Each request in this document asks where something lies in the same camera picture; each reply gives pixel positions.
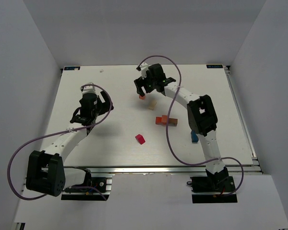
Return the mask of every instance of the cable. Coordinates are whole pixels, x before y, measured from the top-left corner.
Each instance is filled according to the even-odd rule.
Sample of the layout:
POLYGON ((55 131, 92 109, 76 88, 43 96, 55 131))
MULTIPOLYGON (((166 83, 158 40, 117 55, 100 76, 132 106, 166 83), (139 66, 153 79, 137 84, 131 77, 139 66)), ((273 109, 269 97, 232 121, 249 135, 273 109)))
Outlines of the cable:
POLYGON ((77 187, 77 186, 72 186, 72 188, 79 188, 79 189, 88 188, 88 189, 95 190, 96 192, 99 193, 99 195, 101 195, 101 197, 102 197, 105 201, 107 201, 106 197, 105 197, 98 189, 96 189, 95 187, 91 187, 91 186, 79 186, 79 187, 77 187))
MULTIPOLYGON (((168 117, 169 117, 169 115, 170 115, 170 113, 171 113, 171 110, 172 110, 172 107, 173 107, 173 104, 174 104, 174 102, 175 102, 175 100, 176 100, 176 97, 177 97, 177 95, 178 95, 178 92, 179 92, 179 89, 180 89, 180 86, 181 86, 181 79, 182 79, 182 77, 181 77, 180 69, 178 68, 177 64, 176 64, 172 59, 170 59, 170 58, 168 58, 168 57, 166 57, 166 56, 163 56, 163 55, 151 55, 151 56, 148 56, 148 57, 146 57, 143 61, 140 62, 140 64, 138 65, 138 67, 140 67, 140 65, 141 65, 143 62, 145 62, 147 59, 149 59, 149 58, 157 58, 157 57, 158 57, 158 58, 161 57, 161 58, 165 58, 165 59, 169 60, 169 61, 176 67, 176 69, 177 69, 177 71, 178 71, 178 74, 179 74, 178 87, 177 87, 176 93, 175 93, 175 95, 174 95, 174 97, 173 97, 173 100, 172 100, 172 102, 171 102, 171 104, 170 104, 170 106, 169 106, 169 109, 168 109, 168 117)), ((180 159, 176 156, 176 154, 174 153, 174 150, 173 150, 173 148, 172 148, 172 146, 171 146, 171 143, 170 143, 170 140, 169 140, 169 136, 168 136, 168 122, 169 122, 169 119, 167 119, 167 124, 166 124, 166 127, 165 127, 165 132, 166 132, 166 136, 167 136, 168 147, 169 147, 169 150, 171 151, 173 157, 174 157, 177 161, 179 161, 180 163, 182 163, 182 164, 184 164, 184 165, 195 167, 195 166, 200 166, 200 165, 203 165, 203 164, 212 162, 212 161, 218 161, 218 160, 220 160, 219 158, 212 158, 212 159, 209 159, 209 160, 206 160, 206 161, 203 161, 203 162, 200 162, 200 163, 195 163, 195 164, 186 163, 186 162, 180 160, 180 159)), ((235 193, 235 192, 241 187, 242 182, 243 182, 243 178, 244 178, 244 170, 243 170, 243 166, 242 166, 242 164, 240 163, 240 161, 238 161, 237 159, 235 159, 235 158, 233 158, 233 157, 222 157, 221 159, 222 159, 222 160, 225 160, 225 159, 234 160, 234 161, 236 161, 236 162, 239 164, 239 166, 241 167, 241 181, 240 181, 238 187, 237 187, 233 192, 231 192, 231 193, 229 193, 229 194, 226 194, 226 195, 228 196, 228 195, 231 195, 231 194, 235 193)))
POLYGON ((19 194, 19 193, 16 191, 14 185, 12 184, 12 180, 11 180, 11 166, 12 166, 12 162, 13 162, 15 156, 18 154, 18 152, 19 152, 23 147, 27 146, 28 144, 30 144, 30 143, 32 143, 32 142, 35 142, 35 141, 37 141, 37 140, 41 140, 41 139, 44 139, 44 138, 49 138, 49 137, 53 137, 53 136, 56 136, 56 135, 61 135, 61 134, 69 133, 70 131, 78 131, 78 130, 85 129, 85 128, 93 128, 93 127, 95 127, 96 125, 99 125, 101 122, 103 122, 103 121, 107 118, 107 116, 109 116, 109 114, 110 114, 110 112, 111 112, 111 108, 112 108, 112 100, 111 100, 111 98, 110 98, 110 95, 107 93, 107 91, 105 91, 102 87, 100 87, 100 86, 98 86, 98 85, 95 85, 95 84, 85 84, 85 85, 83 85, 83 86, 81 86, 81 87, 84 88, 85 86, 95 86, 95 87, 101 89, 102 91, 104 91, 104 92, 106 93, 106 95, 108 96, 109 101, 110 101, 109 111, 106 113, 106 115, 105 115, 99 122, 97 122, 97 123, 95 123, 95 124, 92 124, 92 125, 89 125, 89 126, 80 127, 80 128, 74 128, 74 129, 70 129, 70 130, 64 130, 64 131, 61 131, 61 132, 52 133, 52 134, 48 134, 48 135, 44 135, 44 136, 41 136, 41 137, 38 137, 38 138, 34 138, 34 139, 32 139, 32 140, 24 143, 22 146, 20 146, 20 147, 13 153, 13 155, 11 156, 11 159, 10 159, 9 164, 8 164, 8 169, 7 169, 7 177, 8 177, 9 186, 10 186, 12 192, 13 192, 18 198, 20 198, 20 199, 22 199, 22 200, 37 200, 37 199, 42 198, 42 197, 44 197, 44 196, 47 195, 47 194, 43 194, 43 195, 40 195, 40 196, 31 197, 31 198, 29 198, 29 197, 24 197, 24 196, 22 196, 21 194, 19 194))

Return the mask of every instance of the wall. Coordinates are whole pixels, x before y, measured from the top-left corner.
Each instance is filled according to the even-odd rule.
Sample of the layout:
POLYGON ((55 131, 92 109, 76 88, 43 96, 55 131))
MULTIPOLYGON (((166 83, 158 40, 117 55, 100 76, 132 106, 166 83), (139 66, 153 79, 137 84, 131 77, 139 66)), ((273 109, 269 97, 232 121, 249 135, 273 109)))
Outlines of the wall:
MULTIPOLYGON (((7 164, 17 147, 47 126, 60 70, 22 0, 0 0, 0 230, 10 229, 18 198, 7 183, 7 164)), ((12 166, 20 192, 28 155, 12 166)))
POLYGON ((60 67, 231 64, 265 0, 24 0, 60 67))
POLYGON ((267 0, 231 70, 260 164, 288 218, 288 0, 267 0))

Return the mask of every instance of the purple cable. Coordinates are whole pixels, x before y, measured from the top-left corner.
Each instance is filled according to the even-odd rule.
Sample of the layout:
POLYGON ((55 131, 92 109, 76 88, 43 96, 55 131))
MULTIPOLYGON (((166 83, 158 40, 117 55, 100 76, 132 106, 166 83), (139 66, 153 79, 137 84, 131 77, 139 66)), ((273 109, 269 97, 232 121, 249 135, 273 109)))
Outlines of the purple cable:
POLYGON ((95 190, 96 192, 98 192, 99 195, 101 195, 101 197, 102 197, 105 201, 107 201, 106 197, 105 197, 98 189, 96 189, 95 187, 91 187, 91 186, 72 186, 72 188, 79 188, 79 189, 88 188, 88 189, 93 189, 93 190, 95 190))
POLYGON ((106 95, 108 96, 109 98, 109 101, 110 101, 110 109, 109 111, 107 112, 107 114, 97 123, 95 124, 92 124, 92 125, 89 125, 89 126, 84 126, 84 127, 80 127, 80 128, 74 128, 74 129, 71 129, 71 130, 64 130, 64 131, 61 131, 61 132, 57 132, 57 133, 52 133, 52 134, 48 134, 48 135, 44 135, 44 136, 41 136, 41 137, 38 137, 38 138, 34 138, 26 143, 24 143, 22 146, 20 146, 14 153, 13 155, 11 156, 11 159, 9 161, 9 164, 8 164, 8 171, 7 171, 7 176, 8 176, 8 182, 9 182, 9 185, 10 185, 10 188, 11 190, 13 191, 13 193, 20 199, 22 200, 37 200, 39 198, 42 198, 44 196, 46 196, 47 194, 43 194, 43 195, 40 195, 40 196, 36 196, 36 197, 31 197, 31 198, 28 198, 28 197, 24 197, 22 196, 21 194, 19 194, 15 187, 13 186, 12 184, 12 180, 11 180, 11 165, 12 165, 12 162, 15 158, 15 156, 17 155, 17 153, 25 146, 27 146, 28 144, 32 143, 32 142, 35 142, 37 140, 41 140, 41 139, 44 139, 44 138, 49 138, 49 137, 53 137, 53 136, 56 136, 56 135, 61 135, 61 134, 65 134, 65 133, 69 133, 71 131, 78 131, 78 130, 81 130, 81 129, 85 129, 85 128, 93 128, 95 127, 96 125, 99 125, 101 122, 103 122, 107 116, 109 116, 110 112, 111 112, 111 108, 112 108, 112 100, 110 98, 110 95, 107 93, 107 91, 105 91, 102 87, 98 86, 98 85, 95 85, 95 84, 86 84, 86 85, 83 85, 81 86, 82 88, 84 88, 85 86, 95 86, 99 89, 101 89, 102 91, 104 91, 106 93, 106 95))
MULTIPOLYGON (((163 56, 163 55, 152 55, 152 56, 148 56, 148 57, 146 57, 143 61, 140 62, 140 64, 138 65, 138 67, 139 67, 143 62, 145 62, 147 59, 149 59, 149 58, 155 58, 155 57, 158 57, 158 58, 161 57, 161 58, 165 58, 165 59, 169 60, 169 61, 176 67, 176 69, 177 69, 177 71, 178 71, 178 73, 179 73, 179 83, 178 83, 178 87, 177 87, 176 93, 175 93, 175 95, 174 95, 174 97, 173 97, 173 100, 172 100, 172 102, 171 102, 171 105, 169 106, 169 109, 168 109, 168 117, 169 117, 169 115, 170 115, 170 113, 171 113, 171 110, 172 110, 172 107, 173 107, 173 104, 174 104, 174 102, 175 102, 175 100, 176 100, 176 97, 177 97, 177 95, 178 95, 178 92, 179 92, 179 89, 180 89, 180 86, 181 86, 181 72, 180 72, 180 69, 178 68, 177 64, 176 64, 172 59, 170 59, 170 58, 168 58, 168 57, 166 57, 166 56, 163 56)), ((174 157, 176 160, 178 160, 180 163, 182 163, 182 164, 184 164, 184 165, 187 165, 187 166, 193 166, 193 167, 195 167, 195 166, 200 166, 200 165, 209 163, 209 162, 211 162, 211 161, 218 161, 218 160, 219 160, 219 158, 212 158, 212 159, 209 159, 209 160, 200 162, 200 163, 190 164, 190 163, 186 163, 186 162, 182 161, 181 159, 179 159, 179 158, 176 156, 176 154, 174 153, 173 148, 172 148, 172 146, 171 146, 171 143, 170 143, 170 141, 169 141, 169 136, 168 136, 168 122, 169 122, 169 119, 167 119, 167 124, 166 124, 166 127, 165 127, 165 133, 166 133, 166 136, 167 136, 168 147, 169 147, 169 150, 171 151, 173 157, 174 157)), ((225 160, 225 159, 234 160, 234 161, 236 161, 236 162, 239 164, 239 166, 241 167, 241 181, 240 181, 239 185, 237 186, 237 188, 236 188, 233 192, 231 192, 231 193, 228 193, 228 194, 226 194, 226 195, 222 195, 222 196, 228 196, 228 195, 231 195, 231 194, 235 193, 235 192, 241 187, 242 182, 243 182, 243 178, 244 178, 244 170, 243 170, 243 166, 242 166, 242 164, 240 163, 240 161, 238 161, 237 159, 235 159, 235 158, 233 158, 233 157, 222 157, 221 159, 222 159, 222 160, 225 160)))

